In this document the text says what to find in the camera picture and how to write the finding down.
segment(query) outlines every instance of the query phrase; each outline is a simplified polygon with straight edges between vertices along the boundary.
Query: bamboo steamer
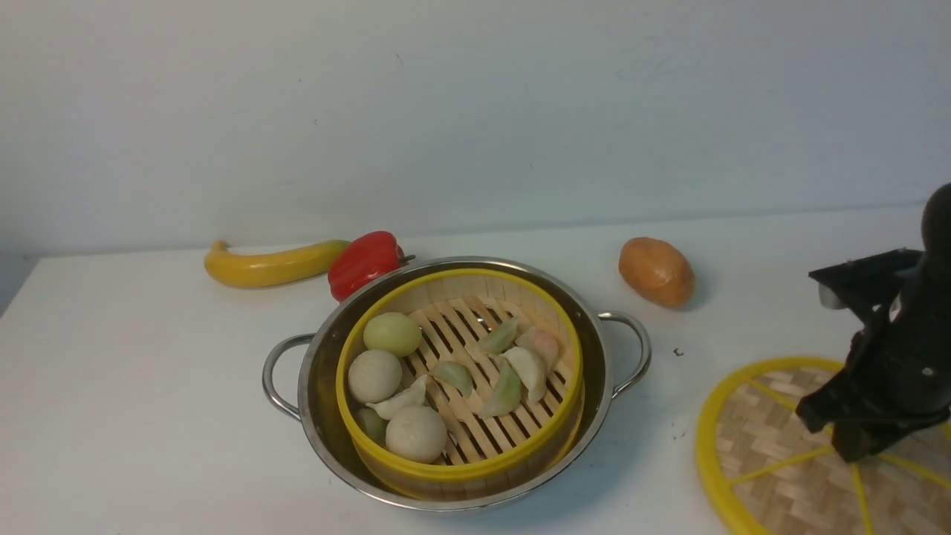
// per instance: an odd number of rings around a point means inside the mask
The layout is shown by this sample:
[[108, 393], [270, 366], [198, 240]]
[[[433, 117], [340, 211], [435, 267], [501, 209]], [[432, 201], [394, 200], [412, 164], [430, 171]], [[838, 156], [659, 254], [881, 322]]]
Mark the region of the bamboo steamer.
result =
[[[449, 440], [431, 465], [403, 459], [377, 445], [360, 429], [360, 408], [346, 387], [347, 369], [363, 352], [363, 330], [384, 312], [401, 312], [419, 324], [423, 342], [400, 359], [402, 386], [451, 360], [472, 373], [473, 394], [463, 398], [451, 386], [427, 385], [426, 405], [446, 423]], [[498, 366], [477, 341], [510, 317], [519, 331], [537, 327], [551, 333], [561, 349], [537, 404], [481, 419], [476, 414], [492, 394]], [[479, 268], [450, 269], [414, 279], [368, 308], [350, 331], [337, 368], [340, 416], [366, 467], [395, 492], [421, 500], [464, 500], [521, 485], [557, 463], [573, 443], [583, 406], [581, 349], [568, 314], [538, 286], [509, 273]]]
[[710, 393], [696, 461], [710, 504], [734, 533], [951, 533], [951, 427], [934, 426], [847, 464], [831, 427], [810, 433], [796, 406], [842, 363], [788, 357], [736, 370]]

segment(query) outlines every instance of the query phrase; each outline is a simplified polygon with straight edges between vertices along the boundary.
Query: toy banana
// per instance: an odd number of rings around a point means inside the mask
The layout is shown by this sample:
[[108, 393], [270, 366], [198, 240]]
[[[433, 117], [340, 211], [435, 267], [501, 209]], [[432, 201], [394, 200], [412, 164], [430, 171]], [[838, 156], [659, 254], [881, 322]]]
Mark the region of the toy banana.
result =
[[330, 269], [350, 242], [329, 240], [270, 254], [240, 255], [215, 242], [204, 256], [204, 270], [230, 287], [271, 287], [307, 279]]

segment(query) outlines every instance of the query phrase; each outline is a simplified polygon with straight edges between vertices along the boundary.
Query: metal handle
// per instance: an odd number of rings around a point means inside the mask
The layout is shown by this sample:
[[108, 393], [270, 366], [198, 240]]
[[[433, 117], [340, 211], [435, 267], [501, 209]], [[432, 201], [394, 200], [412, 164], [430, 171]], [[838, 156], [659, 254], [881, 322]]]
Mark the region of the metal handle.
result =
[[261, 374], [261, 383], [264, 386], [264, 394], [271, 402], [271, 405], [277, 407], [280, 412], [283, 412], [298, 422], [301, 420], [301, 412], [297, 407], [291, 405], [287, 400], [282, 398], [278, 391], [274, 388], [274, 365], [278, 363], [278, 359], [280, 359], [281, 355], [283, 355], [288, 349], [297, 346], [305, 346], [310, 344], [312, 340], [314, 340], [314, 333], [299, 334], [297, 336], [291, 336], [287, 340], [277, 344], [273, 349], [271, 349], [270, 354], [267, 355], [267, 360], [264, 361], [264, 371]]
[[614, 391], [611, 393], [611, 399], [614, 399], [620, 395], [621, 392], [643, 379], [644, 374], [648, 372], [648, 368], [650, 367], [650, 336], [648, 335], [648, 330], [644, 328], [644, 324], [630, 314], [624, 312], [601, 312], [597, 317], [603, 322], [617, 322], [630, 327], [641, 341], [641, 360], [637, 363], [637, 367], [634, 368], [631, 375], [620, 385], [614, 387]]

